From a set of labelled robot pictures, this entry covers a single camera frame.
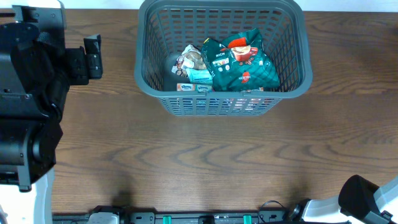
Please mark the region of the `blue Kleenex tissue multipack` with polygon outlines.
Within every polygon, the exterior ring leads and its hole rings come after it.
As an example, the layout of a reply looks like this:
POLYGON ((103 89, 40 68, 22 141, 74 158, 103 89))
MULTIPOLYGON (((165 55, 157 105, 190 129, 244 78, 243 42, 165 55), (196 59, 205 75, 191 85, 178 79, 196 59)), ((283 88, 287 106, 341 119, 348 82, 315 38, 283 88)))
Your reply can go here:
POLYGON ((260 91, 263 92, 265 90, 262 86, 256 85, 233 85, 228 87, 225 90, 215 88, 213 85, 210 84, 192 84, 192 83, 177 83, 176 84, 177 91, 197 91, 199 93, 209 93, 209 92, 253 92, 253 91, 260 91))

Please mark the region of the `beige snack pouch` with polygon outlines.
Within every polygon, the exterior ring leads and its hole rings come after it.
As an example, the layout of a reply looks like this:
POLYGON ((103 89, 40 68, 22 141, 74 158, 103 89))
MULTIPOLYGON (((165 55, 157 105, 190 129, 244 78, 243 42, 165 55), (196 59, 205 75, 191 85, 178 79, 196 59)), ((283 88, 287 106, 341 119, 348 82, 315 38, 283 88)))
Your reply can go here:
POLYGON ((172 73, 187 78, 187 69, 204 70, 206 65, 201 52, 192 44, 185 47, 181 55, 176 59, 172 67, 172 73))

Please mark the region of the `green Nescafe coffee bag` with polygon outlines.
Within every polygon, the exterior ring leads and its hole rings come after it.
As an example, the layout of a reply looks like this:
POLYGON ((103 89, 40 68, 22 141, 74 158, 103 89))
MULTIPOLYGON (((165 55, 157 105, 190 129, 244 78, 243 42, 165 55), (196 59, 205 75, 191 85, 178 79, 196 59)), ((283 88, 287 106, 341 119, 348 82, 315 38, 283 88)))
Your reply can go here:
POLYGON ((245 91, 280 85, 258 29, 234 34, 221 42, 208 38, 201 55, 215 91, 245 91))

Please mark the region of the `light teal small packet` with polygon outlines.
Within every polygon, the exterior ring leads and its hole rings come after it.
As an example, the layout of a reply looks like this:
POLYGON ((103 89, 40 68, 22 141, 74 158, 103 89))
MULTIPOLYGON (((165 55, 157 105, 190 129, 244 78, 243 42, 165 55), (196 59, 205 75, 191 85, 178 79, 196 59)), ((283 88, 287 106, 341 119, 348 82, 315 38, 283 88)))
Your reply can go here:
POLYGON ((195 70, 192 68, 186 69, 187 76, 190 80, 190 83, 193 84, 203 84, 203 85, 212 85, 213 77, 209 73, 208 70, 195 70))

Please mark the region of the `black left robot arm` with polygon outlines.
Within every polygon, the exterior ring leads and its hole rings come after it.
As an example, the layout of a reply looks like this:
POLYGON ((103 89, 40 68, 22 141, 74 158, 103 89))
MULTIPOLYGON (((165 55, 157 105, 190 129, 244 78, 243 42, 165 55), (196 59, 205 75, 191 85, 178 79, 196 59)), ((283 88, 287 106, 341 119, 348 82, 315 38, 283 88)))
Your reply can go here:
POLYGON ((103 75, 101 37, 67 48, 60 1, 13 5, 1 26, 1 222, 52 223, 67 94, 103 75))

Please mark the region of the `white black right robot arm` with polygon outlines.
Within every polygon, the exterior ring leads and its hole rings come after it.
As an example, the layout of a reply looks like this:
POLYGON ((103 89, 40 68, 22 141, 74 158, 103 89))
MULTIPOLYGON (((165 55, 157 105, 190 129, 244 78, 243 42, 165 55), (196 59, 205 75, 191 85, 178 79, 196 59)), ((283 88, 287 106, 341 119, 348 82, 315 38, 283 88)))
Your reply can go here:
POLYGON ((304 200, 287 219, 299 223, 397 224, 397 178, 380 187, 354 175, 337 196, 304 200))

